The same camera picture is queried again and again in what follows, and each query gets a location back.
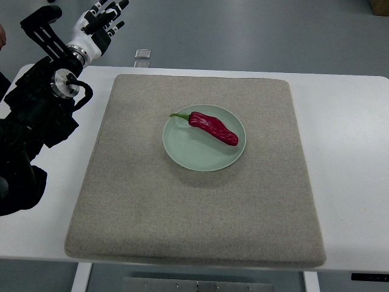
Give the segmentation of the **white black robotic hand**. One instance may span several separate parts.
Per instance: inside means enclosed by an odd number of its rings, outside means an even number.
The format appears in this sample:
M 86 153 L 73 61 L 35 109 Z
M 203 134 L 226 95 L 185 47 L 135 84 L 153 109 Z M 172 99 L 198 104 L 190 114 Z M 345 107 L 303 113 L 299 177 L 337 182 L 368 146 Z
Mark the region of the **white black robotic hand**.
M 129 1 L 97 1 L 75 23 L 67 47 L 84 67 L 107 51 L 112 37 L 125 24 L 118 19 L 128 4 Z

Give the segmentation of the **person hand at edge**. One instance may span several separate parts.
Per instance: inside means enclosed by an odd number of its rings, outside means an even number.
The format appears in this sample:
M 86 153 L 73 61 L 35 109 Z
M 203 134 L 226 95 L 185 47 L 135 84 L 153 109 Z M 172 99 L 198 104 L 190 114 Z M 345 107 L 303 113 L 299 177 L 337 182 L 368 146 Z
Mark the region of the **person hand at edge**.
M 2 25 L 0 25 L 0 50 L 7 44 L 7 35 Z

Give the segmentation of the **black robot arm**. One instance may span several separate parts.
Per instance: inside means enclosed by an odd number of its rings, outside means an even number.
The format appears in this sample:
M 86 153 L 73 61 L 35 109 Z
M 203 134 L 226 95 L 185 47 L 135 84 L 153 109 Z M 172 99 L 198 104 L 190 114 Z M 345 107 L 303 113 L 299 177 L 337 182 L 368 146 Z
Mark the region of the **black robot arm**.
M 21 21 L 21 28 L 45 52 L 15 83 L 4 101 L 10 108 L 1 119 L 1 215 L 31 209 L 42 198 L 47 173 L 32 165 L 43 146 L 52 147 L 66 140 L 78 127 L 73 119 L 92 97 L 79 102 L 66 96 L 56 86 L 56 77 L 65 71 L 63 85 L 76 85 L 83 63 L 57 37 L 50 27 L 62 11 L 57 5 L 39 8 Z

